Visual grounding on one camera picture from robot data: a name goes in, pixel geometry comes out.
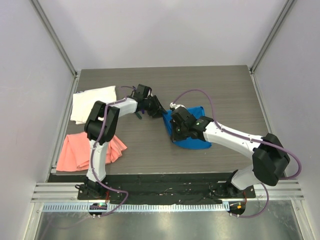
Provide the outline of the blue cloth napkin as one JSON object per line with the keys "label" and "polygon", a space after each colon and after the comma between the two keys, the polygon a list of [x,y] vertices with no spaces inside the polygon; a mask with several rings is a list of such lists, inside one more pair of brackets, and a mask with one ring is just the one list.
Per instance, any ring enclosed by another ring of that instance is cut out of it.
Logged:
{"label": "blue cloth napkin", "polygon": [[[205,115],[205,110],[202,106],[189,107],[187,110],[193,114],[196,118],[200,118]],[[170,123],[172,110],[167,110],[167,114],[162,116],[164,126],[168,132],[168,135],[172,135],[172,125]],[[192,139],[188,137],[187,139],[180,141],[171,141],[173,144],[180,148],[190,149],[190,150],[205,150],[212,147],[212,144],[208,141],[202,141],[200,139]]]}

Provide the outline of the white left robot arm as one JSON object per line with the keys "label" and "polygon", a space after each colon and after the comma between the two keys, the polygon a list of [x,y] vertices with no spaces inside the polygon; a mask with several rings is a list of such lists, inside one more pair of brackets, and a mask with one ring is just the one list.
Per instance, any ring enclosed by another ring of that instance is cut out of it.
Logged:
{"label": "white left robot arm", "polygon": [[106,158],[109,144],[117,129],[120,117],[146,111],[152,118],[161,118],[167,113],[158,97],[152,94],[149,86],[139,84],[130,95],[105,103],[100,100],[93,104],[84,132],[90,144],[90,160],[84,183],[78,185],[78,197],[102,199],[109,187],[106,187]]}

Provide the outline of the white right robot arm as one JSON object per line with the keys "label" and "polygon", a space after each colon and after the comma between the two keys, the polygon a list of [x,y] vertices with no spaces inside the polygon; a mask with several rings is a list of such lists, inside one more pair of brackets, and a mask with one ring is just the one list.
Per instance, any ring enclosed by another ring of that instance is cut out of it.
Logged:
{"label": "white right robot arm", "polygon": [[290,163],[279,139],[271,133],[266,136],[245,134],[221,126],[207,116],[196,118],[181,104],[172,103],[170,110],[172,141],[191,138],[218,144],[251,159],[251,165],[235,170],[226,182],[212,190],[216,196],[236,198],[246,188],[260,183],[274,187]]}

